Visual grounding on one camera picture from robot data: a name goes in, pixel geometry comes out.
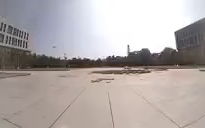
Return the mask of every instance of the hazy sky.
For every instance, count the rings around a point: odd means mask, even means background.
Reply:
[[[175,48],[174,31],[205,17],[205,0],[0,0],[0,16],[28,30],[34,52],[96,58],[127,44]]]

